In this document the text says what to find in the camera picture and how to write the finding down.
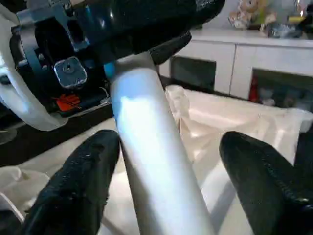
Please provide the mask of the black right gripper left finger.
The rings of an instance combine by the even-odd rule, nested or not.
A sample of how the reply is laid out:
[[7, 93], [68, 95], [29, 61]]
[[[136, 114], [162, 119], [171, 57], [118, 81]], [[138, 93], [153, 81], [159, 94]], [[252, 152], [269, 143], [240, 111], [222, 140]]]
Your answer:
[[40, 191], [22, 234], [97, 234], [119, 154], [116, 131], [101, 130], [87, 138]]

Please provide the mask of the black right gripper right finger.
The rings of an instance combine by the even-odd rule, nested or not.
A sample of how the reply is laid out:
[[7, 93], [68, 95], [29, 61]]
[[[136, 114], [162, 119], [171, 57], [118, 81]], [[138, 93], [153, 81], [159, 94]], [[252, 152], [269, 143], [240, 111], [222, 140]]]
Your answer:
[[313, 179], [272, 145], [235, 131], [223, 134], [222, 163], [255, 235], [311, 235]]

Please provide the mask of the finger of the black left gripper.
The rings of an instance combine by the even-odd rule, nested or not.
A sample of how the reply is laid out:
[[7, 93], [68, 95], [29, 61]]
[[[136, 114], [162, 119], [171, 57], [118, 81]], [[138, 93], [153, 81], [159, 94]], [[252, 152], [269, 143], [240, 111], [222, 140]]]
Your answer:
[[223, 0], [90, 0], [89, 58], [114, 62], [140, 54], [215, 18]]
[[175, 37], [161, 45], [158, 45], [149, 50], [151, 58], [155, 65], [161, 65], [181, 51], [191, 41], [192, 35], [186, 32], [179, 37]]

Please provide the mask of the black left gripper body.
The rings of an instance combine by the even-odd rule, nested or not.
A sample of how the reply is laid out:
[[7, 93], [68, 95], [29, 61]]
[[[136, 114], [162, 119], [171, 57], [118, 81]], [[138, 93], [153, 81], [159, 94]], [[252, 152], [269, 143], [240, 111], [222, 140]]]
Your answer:
[[15, 68], [49, 113], [88, 113], [111, 103], [103, 66], [68, 0], [20, 0], [10, 49]]

